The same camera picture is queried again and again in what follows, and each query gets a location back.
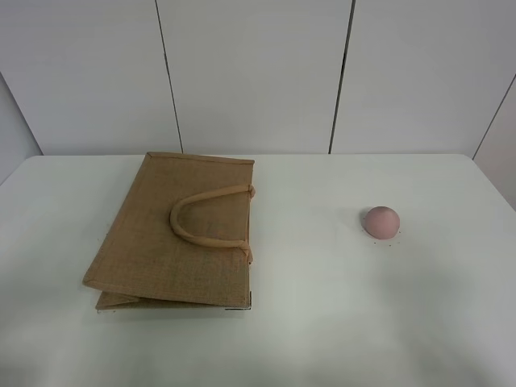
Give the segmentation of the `brown linen tote bag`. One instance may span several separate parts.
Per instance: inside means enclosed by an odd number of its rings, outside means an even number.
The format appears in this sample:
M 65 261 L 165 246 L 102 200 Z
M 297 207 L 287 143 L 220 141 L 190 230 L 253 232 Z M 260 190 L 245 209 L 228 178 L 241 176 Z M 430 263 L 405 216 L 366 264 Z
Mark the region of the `brown linen tote bag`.
M 82 280 L 97 309 L 249 309 L 253 166 L 149 152 Z

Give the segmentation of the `pink peach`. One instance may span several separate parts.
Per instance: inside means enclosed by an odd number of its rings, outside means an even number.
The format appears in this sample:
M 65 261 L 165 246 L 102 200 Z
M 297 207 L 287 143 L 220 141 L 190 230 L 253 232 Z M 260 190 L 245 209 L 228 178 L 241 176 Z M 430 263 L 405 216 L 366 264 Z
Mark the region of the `pink peach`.
M 379 240 L 394 238 L 401 226 L 398 213 L 387 206 L 375 206 L 362 210 L 360 223 L 365 232 Z

